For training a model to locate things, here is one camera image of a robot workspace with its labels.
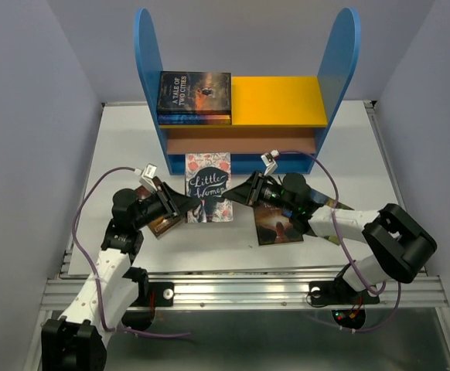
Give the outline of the Little Women book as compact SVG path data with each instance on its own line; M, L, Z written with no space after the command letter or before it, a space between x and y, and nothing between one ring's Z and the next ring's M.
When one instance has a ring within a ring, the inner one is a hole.
M186 195L201 204L188 212L187 223L225 223L233 220L232 202L223 198L231 188L229 152L188 153L185 157Z

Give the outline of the Animal Farm book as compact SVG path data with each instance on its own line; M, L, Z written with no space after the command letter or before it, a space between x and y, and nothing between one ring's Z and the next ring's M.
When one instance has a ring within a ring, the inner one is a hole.
M313 201L315 203L319 203L319 204L323 204L329 207L332 207L334 204L334 199L332 199L331 197L328 197L327 195L325 195L324 193L319 192L316 189L311 189L311 197L313 198ZM348 209L348 210L353 210L352 207L338 202L336 204L336 207L339 209ZM339 238L334 235L334 236L328 236L328 237L324 237L325 240L328 240L330 243L334 243L335 245L339 246L340 242L339 242Z

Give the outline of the A Tale of Two Cities book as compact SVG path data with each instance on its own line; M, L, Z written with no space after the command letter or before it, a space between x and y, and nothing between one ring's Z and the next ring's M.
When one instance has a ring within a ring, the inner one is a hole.
M231 114L231 73L162 71L158 114Z

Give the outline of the Jane Eyre book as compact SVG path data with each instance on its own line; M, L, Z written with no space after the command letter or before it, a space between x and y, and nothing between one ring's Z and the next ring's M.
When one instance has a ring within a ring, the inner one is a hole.
M160 125L230 125L229 114L159 114Z

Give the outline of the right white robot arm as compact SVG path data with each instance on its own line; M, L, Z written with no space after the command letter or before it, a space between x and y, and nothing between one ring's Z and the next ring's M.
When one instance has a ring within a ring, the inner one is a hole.
M300 234L367 244L368 257L351 260L331 281L311 283L315 306L351 304L368 288L390 279L410 284L438 248L435 239L399 205L388 203L370 211L327 206L315 201L298 173L288 173L277 183L255 172L223 197L244 206L276 206Z

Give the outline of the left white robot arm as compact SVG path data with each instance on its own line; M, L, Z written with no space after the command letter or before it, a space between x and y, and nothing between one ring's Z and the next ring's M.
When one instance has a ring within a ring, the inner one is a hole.
M44 370L104 369L107 345L121 328L125 312L149 297L148 273L133 264L143 242L142 228L200 204L198 198L178 193L164 182L144 199L133 189L114 194L112 218L101 251L90 262L90 276L61 316L47 320L42 328Z

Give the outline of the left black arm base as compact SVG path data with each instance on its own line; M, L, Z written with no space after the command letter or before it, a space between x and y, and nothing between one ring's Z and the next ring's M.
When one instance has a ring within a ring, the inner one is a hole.
M137 284L138 297L122 317L122 324L139 331L149 329L157 308L173 306L175 285L171 281L153 281L146 269L131 267L123 279Z

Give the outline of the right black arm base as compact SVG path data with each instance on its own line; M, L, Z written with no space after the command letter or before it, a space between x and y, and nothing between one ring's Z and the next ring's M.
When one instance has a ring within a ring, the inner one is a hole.
M312 281L306 301L313 308L336 306L332 310L333 320L342 328L360 330L366 321L364 305L377 305L378 296L371 296L367 290L354 291L341 280Z

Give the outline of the brown book far left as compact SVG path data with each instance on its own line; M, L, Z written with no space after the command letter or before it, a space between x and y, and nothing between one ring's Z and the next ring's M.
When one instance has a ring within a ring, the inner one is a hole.
M147 190L143 185L140 185L135 191L140 199L145 199L151 195L150 191ZM182 222L182 216L159 217L158 219L151 221L147 225L147 227L150 229L153 235L157 239L159 239L164 234L169 232L173 227L179 225Z

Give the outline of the Three Days to See book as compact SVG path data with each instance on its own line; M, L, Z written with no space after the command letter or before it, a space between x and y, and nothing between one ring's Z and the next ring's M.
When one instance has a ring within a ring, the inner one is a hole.
M300 243L303 236L297 232L282 209L260 203L254 207L254 222L260 246Z

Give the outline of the blue yellow wooden bookshelf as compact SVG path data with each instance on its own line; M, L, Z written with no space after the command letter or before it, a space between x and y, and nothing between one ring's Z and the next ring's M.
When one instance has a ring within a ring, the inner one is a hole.
M162 152L173 175L185 174L188 153L229 152L231 173L258 170L261 155L280 152L279 172L308 173L352 80L360 51L360 17L342 9L315 76L232 75L230 125L160 125L156 110L163 69L152 17L139 9L135 60Z

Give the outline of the aluminium mounting rail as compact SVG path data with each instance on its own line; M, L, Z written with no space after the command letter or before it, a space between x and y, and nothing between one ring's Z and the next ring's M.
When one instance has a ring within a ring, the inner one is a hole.
M162 310L232 311L314 309L307 304L309 284L336 276L341 266L286 271L231 271L202 274L150 274L150 282L174 284L173 306ZM40 309L62 311L84 283L80 278L48 280ZM376 309L392 308L397 283L388 281ZM446 308L448 300L441 279L421 271L411 284L402 285L398 308Z

